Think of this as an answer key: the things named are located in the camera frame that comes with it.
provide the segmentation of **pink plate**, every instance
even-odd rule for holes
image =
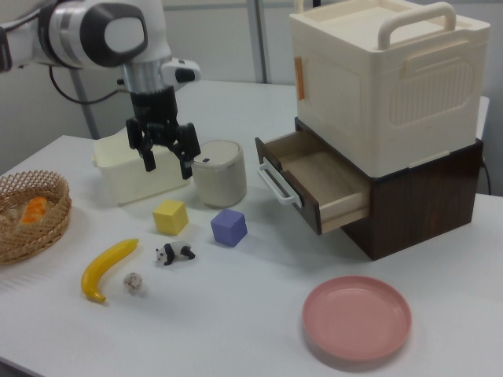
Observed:
[[[324,351],[349,361],[371,361],[407,340],[412,316],[406,300],[386,283],[343,276],[317,286],[303,307],[307,334]]]

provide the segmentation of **wicker basket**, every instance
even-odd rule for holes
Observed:
[[[20,224],[20,214],[36,196],[49,210],[33,224]],[[0,265],[23,261],[53,245],[68,227],[72,200],[66,180],[50,171],[28,171],[0,178]]]

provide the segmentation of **drawer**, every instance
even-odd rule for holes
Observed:
[[[264,181],[318,234],[369,216],[370,180],[311,132],[255,143]]]

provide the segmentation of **panda figurine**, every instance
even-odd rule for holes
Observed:
[[[156,249],[157,261],[164,265],[170,265],[175,255],[183,255],[188,259],[194,259],[196,255],[190,250],[191,246],[183,241],[166,243],[161,249]]]

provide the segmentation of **white plastic container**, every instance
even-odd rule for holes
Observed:
[[[367,175],[475,142],[489,24],[445,2],[299,11],[291,15],[299,119]]]
[[[201,202],[210,207],[230,207],[246,193],[243,148],[234,141],[202,144],[192,167]]]
[[[117,204],[129,203],[189,183],[182,179],[180,162],[169,149],[155,145],[152,151],[156,169],[147,172],[138,151],[129,148],[127,134],[103,137],[94,142],[91,159],[100,169]]]

